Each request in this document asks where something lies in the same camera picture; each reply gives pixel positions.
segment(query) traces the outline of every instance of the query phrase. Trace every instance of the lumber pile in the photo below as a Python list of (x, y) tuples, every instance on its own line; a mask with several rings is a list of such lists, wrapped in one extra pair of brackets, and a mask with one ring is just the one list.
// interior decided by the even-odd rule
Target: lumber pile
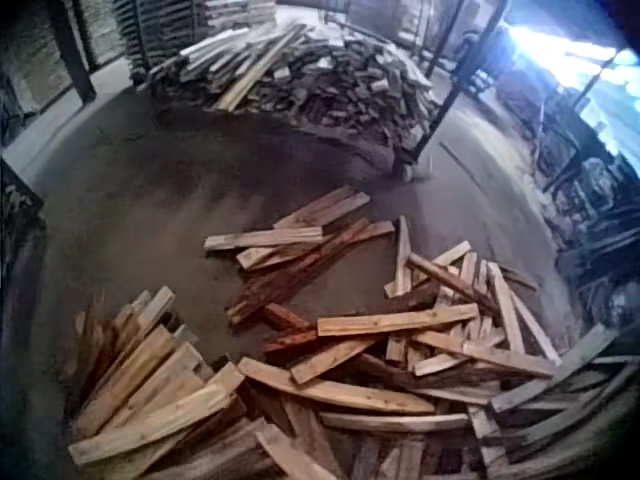
[(406, 149), (436, 108), (431, 83), (403, 51), (330, 26), (226, 30), (154, 68), (149, 84), (172, 102)]
[[(262, 359), (207, 365), (167, 287), (113, 321), (93, 306), (79, 315), (69, 452), (89, 478), (534, 479), (585, 465), (601, 438), (543, 450), (615, 400), (640, 357), (607, 356), (617, 332), (600, 324), (560, 354), (517, 291), (535, 287), (526, 276), (469, 242), (430, 261), (404, 217), (397, 228), (341, 219), (362, 195), (342, 187), (272, 230), (207, 239), (258, 259), (241, 263), (258, 272), (226, 312), (233, 326), (276, 331)], [(291, 233), (312, 228), (313, 240)], [(396, 271), (376, 311), (310, 321), (284, 306), (356, 244), (393, 231)], [(356, 446), (350, 468), (330, 430)]]

